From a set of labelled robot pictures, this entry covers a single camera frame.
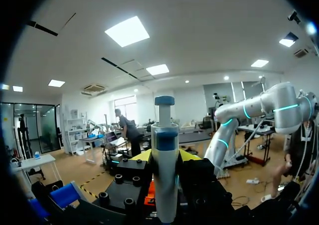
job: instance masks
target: yellow panel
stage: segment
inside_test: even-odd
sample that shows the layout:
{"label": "yellow panel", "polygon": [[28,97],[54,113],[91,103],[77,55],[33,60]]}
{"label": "yellow panel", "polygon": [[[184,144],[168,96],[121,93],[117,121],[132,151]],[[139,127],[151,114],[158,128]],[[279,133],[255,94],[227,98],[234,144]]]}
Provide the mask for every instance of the yellow panel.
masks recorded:
{"label": "yellow panel", "polygon": [[149,161],[150,159],[150,155],[151,155],[151,149],[148,149],[147,151],[144,151],[143,153],[137,155],[137,156],[134,156],[133,158],[131,158],[130,160],[143,160],[143,161]]}
{"label": "yellow panel", "polygon": [[199,158],[198,156],[192,155],[190,153],[187,153],[186,151],[184,151],[182,149],[179,149],[179,152],[180,152],[180,155],[181,155],[181,158],[182,158],[183,161],[187,161],[187,160],[190,160],[190,159],[201,160],[201,158]]}

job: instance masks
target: security camera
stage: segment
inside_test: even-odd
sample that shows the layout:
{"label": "security camera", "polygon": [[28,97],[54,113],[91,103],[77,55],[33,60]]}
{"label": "security camera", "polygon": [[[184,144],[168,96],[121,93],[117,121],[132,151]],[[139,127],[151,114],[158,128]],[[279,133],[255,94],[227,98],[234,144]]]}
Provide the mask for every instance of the security camera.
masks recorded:
{"label": "security camera", "polygon": [[217,93],[214,93],[213,97],[214,97],[215,100],[219,100],[219,96],[218,96]]}
{"label": "security camera", "polygon": [[296,21],[297,24],[299,24],[301,21],[300,19],[297,17],[297,12],[294,10],[293,13],[291,15],[288,16],[288,20],[289,21]]}

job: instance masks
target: ceiling vent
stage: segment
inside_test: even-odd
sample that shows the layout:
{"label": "ceiling vent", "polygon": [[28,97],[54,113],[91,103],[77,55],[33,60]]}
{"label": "ceiling vent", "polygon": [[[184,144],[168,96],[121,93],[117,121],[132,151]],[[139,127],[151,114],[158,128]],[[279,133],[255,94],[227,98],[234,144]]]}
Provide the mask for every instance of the ceiling vent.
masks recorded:
{"label": "ceiling vent", "polygon": [[105,90],[105,87],[98,84],[90,84],[83,89],[85,92],[101,92]]}
{"label": "ceiling vent", "polygon": [[308,53],[309,53],[308,50],[306,50],[306,49],[300,49],[300,50],[298,50],[297,52],[295,52],[294,55],[295,55],[296,57],[298,57],[298,58],[302,58],[302,57],[306,56]]}

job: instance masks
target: laptop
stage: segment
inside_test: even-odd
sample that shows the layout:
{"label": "laptop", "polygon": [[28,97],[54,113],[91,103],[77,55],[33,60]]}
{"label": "laptop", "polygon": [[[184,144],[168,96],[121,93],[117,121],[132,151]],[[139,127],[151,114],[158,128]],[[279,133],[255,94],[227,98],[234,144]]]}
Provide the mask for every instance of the laptop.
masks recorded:
{"label": "laptop", "polygon": [[106,139],[113,146],[119,146],[126,142],[123,137],[117,138],[114,131],[106,133]]}

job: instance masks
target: yellow black tape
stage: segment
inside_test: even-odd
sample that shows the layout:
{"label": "yellow black tape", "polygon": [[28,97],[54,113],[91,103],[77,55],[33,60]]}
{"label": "yellow black tape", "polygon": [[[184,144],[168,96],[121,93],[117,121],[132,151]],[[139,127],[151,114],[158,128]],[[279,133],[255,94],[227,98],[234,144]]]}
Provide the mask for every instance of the yellow black tape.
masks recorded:
{"label": "yellow black tape", "polygon": [[96,199],[98,199],[98,198],[99,198],[98,196],[96,196],[96,195],[93,194],[92,192],[88,191],[87,189],[83,188],[83,186],[86,185],[86,184],[88,184],[88,183],[90,183],[92,180],[95,180],[97,177],[101,176],[101,175],[104,174],[104,173],[105,173],[105,171],[102,172],[102,173],[99,173],[99,174],[98,174],[97,176],[95,176],[94,178],[92,178],[92,179],[86,181],[84,184],[82,184],[82,185],[80,186],[80,189],[84,190],[85,192],[87,192],[87,193],[90,194],[91,196],[93,196],[93,197],[95,197]]}
{"label": "yellow black tape", "polygon": [[80,187],[80,189],[83,189],[85,192],[87,192],[89,195],[91,195],[91,196],[95,197],[96,199],[98,199],[98,198],[99,198],[98,196],[96,196],[96,195],[95,195],[95,194],[93,194],[92,192],[90,192],[90,191],[86,190],[85,188]]}

